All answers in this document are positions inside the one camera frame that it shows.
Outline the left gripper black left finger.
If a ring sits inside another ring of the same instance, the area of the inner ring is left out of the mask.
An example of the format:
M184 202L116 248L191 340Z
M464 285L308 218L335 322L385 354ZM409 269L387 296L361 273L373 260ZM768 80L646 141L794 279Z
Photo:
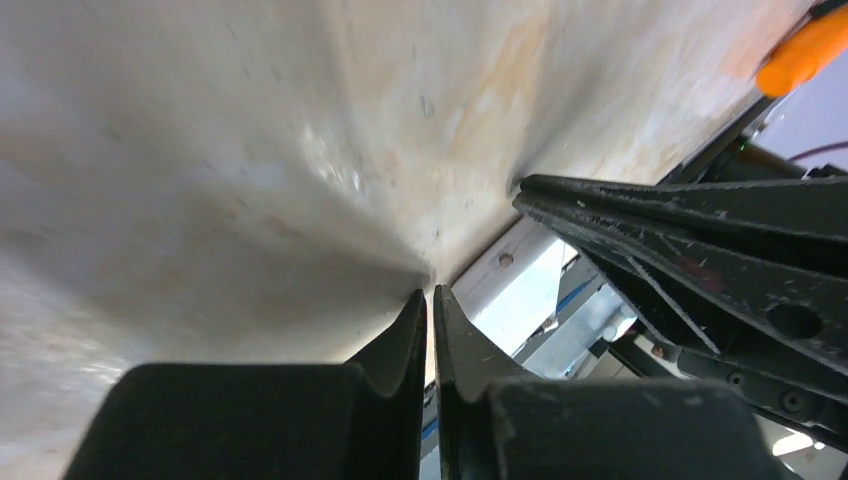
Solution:
M347 361L361 373L346 445L346 479L419 475L427 305L415 290L396 319Z

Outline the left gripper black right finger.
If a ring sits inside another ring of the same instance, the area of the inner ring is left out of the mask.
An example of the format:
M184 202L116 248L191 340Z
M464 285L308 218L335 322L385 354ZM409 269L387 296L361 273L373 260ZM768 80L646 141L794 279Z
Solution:
M446 285L434 291L433 332L442 477L497 479L488 388L535 375L473 325Z

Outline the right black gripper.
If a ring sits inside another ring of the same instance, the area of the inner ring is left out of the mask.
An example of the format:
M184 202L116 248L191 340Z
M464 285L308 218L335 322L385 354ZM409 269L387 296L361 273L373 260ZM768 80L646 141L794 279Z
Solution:
M533 175L516 210L575 247L658 339L759 410L847 446L847 180L638 185Z

